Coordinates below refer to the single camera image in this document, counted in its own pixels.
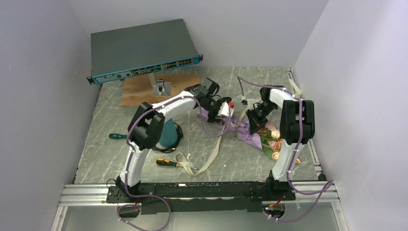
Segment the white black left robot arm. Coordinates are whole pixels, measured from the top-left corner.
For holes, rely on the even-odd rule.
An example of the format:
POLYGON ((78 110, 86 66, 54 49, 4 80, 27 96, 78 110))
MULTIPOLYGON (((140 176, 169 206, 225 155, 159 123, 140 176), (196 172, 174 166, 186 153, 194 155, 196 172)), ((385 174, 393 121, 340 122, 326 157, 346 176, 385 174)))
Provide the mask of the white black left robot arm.
POLYGON ((207 111, 207 121, 224 124, 230 119, 234 104, 230 97, 216 98, 219 85, 207 78, 202 84, 187 87, 180 94, 161 103, 139 105, 128 127, 126 144, 129 153, 125 168, 116 179, 119 196, 126 202, 138 196, 141 170, 148 152, 159 142, 164 125, 173 117, 193 110, 207 111))

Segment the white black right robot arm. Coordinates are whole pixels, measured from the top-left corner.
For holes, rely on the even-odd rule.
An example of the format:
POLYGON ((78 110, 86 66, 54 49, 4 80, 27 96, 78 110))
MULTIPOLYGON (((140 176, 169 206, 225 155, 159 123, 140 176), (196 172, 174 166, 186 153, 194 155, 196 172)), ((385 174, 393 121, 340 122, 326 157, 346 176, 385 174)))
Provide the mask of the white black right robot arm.
POLYGON ((246 111, 250 134, 257 133, 267 123, 267 116, 281 109, 280 137, 282 145, 279 158, 272 169, 275 180, 289 181, 293 167, 304 145, 315 135, 314 102, 302 100, 285 88, 262 86, 261 103, 253 103, 246 111))

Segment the beige ribbon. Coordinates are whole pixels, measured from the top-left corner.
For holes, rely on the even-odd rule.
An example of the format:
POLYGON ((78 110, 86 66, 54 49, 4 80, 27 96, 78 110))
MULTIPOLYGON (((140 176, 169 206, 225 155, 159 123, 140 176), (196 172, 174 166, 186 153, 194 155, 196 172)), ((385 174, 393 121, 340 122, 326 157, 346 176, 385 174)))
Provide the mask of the beige ribbon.
MULTIPOLYGON (((244 117, 246 117, 246 111, 248 109, 252 109, 252 106, 247 106, 245 108, 245 110, 242 111, 241 114, 244 115, 244 117)), ((189 174, 190 176, 197 176, 201 173, 203 173, 204 171, 206 171, 208 169, 208 167, 212 164, 212 162, 215 160, 215 158, 217 157, 218 153, 219 153, 219 147, 221 144, 221 139, 223 134, 225 134, 226 132, 221 133, 221 129, 219 134, 216 136, 216 142, 214 144, 213 150, 210 154, 203 154, 202 157, 205 160, 205 163, 203 164, 202 167, 198 168, 198 170, 196 172, 193 172, 193 165, 191 164, 191 162, 189 161, 189 155, 184 155, 182 152, 180 151, 175 151, 175 155, 174 155, 174 160, 175 162, 184 165, 184 169, 187 172, 187 174, 189 174)))

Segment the purple flower bouquet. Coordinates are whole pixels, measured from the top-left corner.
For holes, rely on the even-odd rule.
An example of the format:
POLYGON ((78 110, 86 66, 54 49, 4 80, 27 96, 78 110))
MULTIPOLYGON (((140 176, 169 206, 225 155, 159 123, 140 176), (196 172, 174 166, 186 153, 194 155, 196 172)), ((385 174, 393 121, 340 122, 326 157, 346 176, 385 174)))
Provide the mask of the purple flower bouquet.
POLYGON ((223 132, 235 132, 238 139, 246 144, 249 144, 259 150, 263 150, 264 154, 275 161, 278 160, 283 139, 280 137, 280 132, 275 128, 272 121, 267 121, 267 124, 254 134, 250 134, 249 120, 244 119, 244 115, 231 119, 223 117, 221 119, 225 124, 213 123, 212 125, 220 128, 223 132))

